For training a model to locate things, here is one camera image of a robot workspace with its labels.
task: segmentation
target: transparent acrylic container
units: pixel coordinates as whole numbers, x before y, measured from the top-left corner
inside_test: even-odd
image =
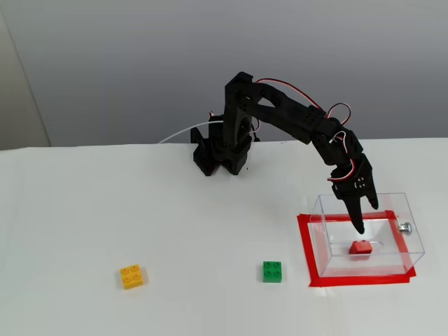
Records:
[[[309,232],[320,277],[361,277],[405,274],[425,254],[405,194],[378,194],[374,210],[361,199],[365,226],[359,234],[343,201],[319,195]],[[370,254],[349,254],[353,242],[369,241]]]

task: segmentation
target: gray wall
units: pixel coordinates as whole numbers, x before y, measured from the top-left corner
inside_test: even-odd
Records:
[[[54,146],[159,141],[222,112],[238,71],[349,103],[360,138],[448,136],[445,0],[0,4]]]
[[[0,11],[0,150],[46,146],[45,128]]]

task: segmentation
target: red tape square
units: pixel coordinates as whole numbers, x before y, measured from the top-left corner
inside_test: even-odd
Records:
[[[357,285],[385,285],[385,284],[407,284],[411,277],[415,277],[415,269],[409,268],[405,274],[392,274],[383,276],[327,276],[320,277],[317,272],[316,260],[314,259],[313,245],[309,235],[308,224],[311,216],[300,214],[297,216],[299,222],[300,235],[302,236],[303,249],[307,259],[309,276],[311,278],[310,287],[333,287],[333,286],[357,286]],[[393,237],[401,253],[407,253],[407,247],[403,236],[397,231],[397,218],[393,211],[363,214],[364,219],[387,219],[391,224]],[[325,216],[328,222],[350,221],[349,215],[329,215]],[[402,255],[403,265],[409,264],[409,256]]]

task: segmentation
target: black robotic arm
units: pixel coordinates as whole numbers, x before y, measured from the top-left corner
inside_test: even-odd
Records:
[[[378,199],[372,166],[355,134],[338,119],[327,118],[320,108],[301,105],[270,85],[253,83],[252,78],[241,72],[225,86],[224,114],[210,117],[217,122],[209,124],[208,139],[197,128],[191,130],[191,142],[199,145],[193,154],[196,164],[207,176],[218,165],[238,175],[251,147],[252,117],[272,124],[304,144],[312,142],[327,165],[336,165],[328,180],[336,197],[344,201],[354,227],[363,234],[361,197],[366,196],[374,209]],[[260,105],[262,98],[274,107]]]

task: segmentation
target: metal screw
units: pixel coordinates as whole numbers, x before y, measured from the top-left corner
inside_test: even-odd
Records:
[[[405,235],[409,236],[412,233],[412,225],[411,223],[403,223],[403,224],[398,224],[398,231],[400,231],[401,233],[404,233]]]

